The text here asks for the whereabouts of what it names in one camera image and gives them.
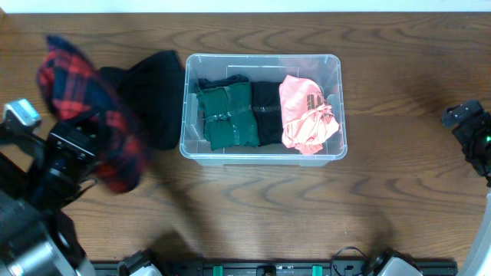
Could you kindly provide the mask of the red navy plaid shirt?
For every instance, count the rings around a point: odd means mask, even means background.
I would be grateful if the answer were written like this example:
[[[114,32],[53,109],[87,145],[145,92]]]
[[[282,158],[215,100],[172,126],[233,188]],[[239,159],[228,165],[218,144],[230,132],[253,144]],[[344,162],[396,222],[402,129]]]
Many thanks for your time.
[[[94,172],[112,192],[135,189],[150,153],[143,124],[79,48],[58,35],[46,42],[36,80],[48,109],[65,122],[86,116],[102,130]]]

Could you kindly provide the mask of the black shirt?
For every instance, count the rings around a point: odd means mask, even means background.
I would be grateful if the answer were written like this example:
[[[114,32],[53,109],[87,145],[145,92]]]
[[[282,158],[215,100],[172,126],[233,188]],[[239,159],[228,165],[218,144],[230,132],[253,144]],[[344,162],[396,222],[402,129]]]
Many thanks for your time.
[[[180,141],[185,69],[175,51],[160,51],[128,69],[102,67],[99,74],[139,117],[156,150]]]

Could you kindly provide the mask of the dark navy garment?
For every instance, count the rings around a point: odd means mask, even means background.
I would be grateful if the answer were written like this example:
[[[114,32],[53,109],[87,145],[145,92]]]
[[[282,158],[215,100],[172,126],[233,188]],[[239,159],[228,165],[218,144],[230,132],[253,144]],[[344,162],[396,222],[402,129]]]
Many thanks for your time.
[[[205,90],[205,89],[211,89],[216,87],[227,87],[231,84],[242,83],[242,82],[249,82],[249,79],[241,74],[235,74],[221,80],[208,80],[205,78],[199,78],[198,88],[200,90]]]

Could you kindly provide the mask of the dark green garment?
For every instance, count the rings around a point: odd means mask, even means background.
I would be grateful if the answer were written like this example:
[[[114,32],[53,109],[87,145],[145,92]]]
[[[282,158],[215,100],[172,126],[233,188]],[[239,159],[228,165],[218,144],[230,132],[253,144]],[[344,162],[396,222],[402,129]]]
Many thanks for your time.
[[[258,147],[258,124],[252,111],[252,84],[238,82],[225,87],[197,89],[204,109],[204,138],[211,150],[234,146]]]

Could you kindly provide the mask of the pink t-shirt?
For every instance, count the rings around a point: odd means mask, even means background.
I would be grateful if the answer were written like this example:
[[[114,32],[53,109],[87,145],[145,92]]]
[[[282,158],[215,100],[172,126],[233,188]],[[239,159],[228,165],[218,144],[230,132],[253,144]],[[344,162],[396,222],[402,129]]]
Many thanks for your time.
[[[339,131],[332,105],[313,80],[286,76],[279,86],[282,143],[303,155],[313,155]]]

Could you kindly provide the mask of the black garment with tape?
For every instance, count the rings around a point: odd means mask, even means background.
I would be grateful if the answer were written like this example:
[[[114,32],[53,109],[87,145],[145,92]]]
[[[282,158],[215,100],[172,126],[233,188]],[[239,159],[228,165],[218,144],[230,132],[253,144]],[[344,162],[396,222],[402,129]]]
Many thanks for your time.
[[[282,142],[281,82],[252,82],[252,110],[258,127],[259,145]]]

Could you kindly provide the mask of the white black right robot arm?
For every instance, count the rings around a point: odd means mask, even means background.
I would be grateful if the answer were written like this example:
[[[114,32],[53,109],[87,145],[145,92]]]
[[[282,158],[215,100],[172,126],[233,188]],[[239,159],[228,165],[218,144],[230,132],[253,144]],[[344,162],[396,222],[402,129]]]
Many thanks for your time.
[[[490,112],[477,100],[450,107],[443,112],[442,124],[452,128],[452,134],[462,146],[465,161],[490,186]],[[486,195],[486,209],[479,231],[460,270],[432,264],[433,275],[489,275],[490,274],[490,194]],[[424,276],[428,271],[415,261],[387,249],[364,264],[363,275]]]

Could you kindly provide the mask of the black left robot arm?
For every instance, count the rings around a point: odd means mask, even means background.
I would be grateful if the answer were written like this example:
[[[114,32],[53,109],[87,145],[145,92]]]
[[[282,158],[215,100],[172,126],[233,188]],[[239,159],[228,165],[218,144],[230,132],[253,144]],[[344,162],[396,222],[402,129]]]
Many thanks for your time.
[[[32,156],[28,171],[1,158],[1,273],[94,275],[73,221],[62,209],[83,193],[106,130],[91,121],[57,123],[46,140],[23,123],[1,124],[1,142]]]

